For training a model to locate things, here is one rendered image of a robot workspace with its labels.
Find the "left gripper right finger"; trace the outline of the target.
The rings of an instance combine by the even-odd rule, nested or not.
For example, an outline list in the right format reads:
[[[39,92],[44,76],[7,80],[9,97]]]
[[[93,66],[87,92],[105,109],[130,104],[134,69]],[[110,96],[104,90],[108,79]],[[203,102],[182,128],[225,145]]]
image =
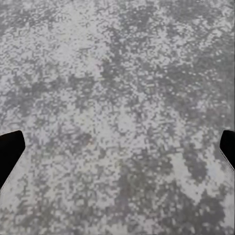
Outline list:
[[[235,169],[235,132],[224,130],[219,147]]]

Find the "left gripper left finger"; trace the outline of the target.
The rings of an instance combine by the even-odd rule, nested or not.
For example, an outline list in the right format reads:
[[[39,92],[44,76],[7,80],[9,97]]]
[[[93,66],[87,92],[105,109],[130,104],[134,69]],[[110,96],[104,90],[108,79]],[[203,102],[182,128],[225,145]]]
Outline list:
[[[0,189],[25,150],[21,130],[0,136]]]

